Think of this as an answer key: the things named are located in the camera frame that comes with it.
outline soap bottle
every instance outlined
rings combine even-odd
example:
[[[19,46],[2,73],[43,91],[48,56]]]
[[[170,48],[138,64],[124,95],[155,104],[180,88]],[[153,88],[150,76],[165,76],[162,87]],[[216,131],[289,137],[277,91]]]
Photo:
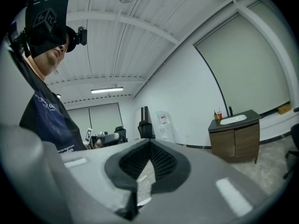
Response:
[[[214,117],[215,117],[215,120],[218,120],[218,115],[216,114],[215,111],[214,111]]]

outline black cap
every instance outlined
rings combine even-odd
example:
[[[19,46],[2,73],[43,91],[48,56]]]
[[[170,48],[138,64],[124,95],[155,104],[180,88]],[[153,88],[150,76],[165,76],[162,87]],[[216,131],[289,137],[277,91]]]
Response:
[[[69,44],[69,47],[66,52],[71,52],[72,50],[75,49],[75,47],[77,45],[77,34],[73,29],[71,29],[68,26],[66,26],[66,32],[70,38],[70,44]]]

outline cabinet door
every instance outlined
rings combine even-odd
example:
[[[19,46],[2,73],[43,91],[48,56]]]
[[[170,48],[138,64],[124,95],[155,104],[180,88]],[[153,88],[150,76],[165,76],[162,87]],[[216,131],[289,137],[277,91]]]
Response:
[[[259,124],[235,130],[235,156],[256,157],[260,142]]]
[[[210,133],[212,153],[219,157],[235,156],[234,130]]]

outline white sink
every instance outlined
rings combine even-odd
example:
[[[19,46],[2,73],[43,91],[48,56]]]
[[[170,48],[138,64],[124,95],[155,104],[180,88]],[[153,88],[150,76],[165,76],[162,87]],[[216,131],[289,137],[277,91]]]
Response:
[[[245,119],[247,119],[246,115],[241,114],[241,115],[234,116],[234,117],[231,117],[231,118],[228,118],[228,119],[223,119],[223,120],[220,121],[220,124],[221,125],[227,125],[227,124],[235,123],[235,122],[242,121],[242,120],[245,120]]]

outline cable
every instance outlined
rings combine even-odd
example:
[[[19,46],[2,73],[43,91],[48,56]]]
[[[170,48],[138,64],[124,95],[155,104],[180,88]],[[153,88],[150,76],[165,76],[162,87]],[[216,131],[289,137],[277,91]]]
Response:
[[[145,186],[145,184],[146,184],[146,181],[147,181],[148,179],[150,179],[152,176],[148,177],[148,178],[144,181],[144,184],[143,184],[142,188],[140,188],[140,189],[138,190],[138,193],[139,193],[139,194],[144,194],[144,193],[149,193],[149,192],[150,192],[150,190],[147,190],[147,191],[145,191],[145,192],[140,193],[140,190],[144,188],[144,186]]]

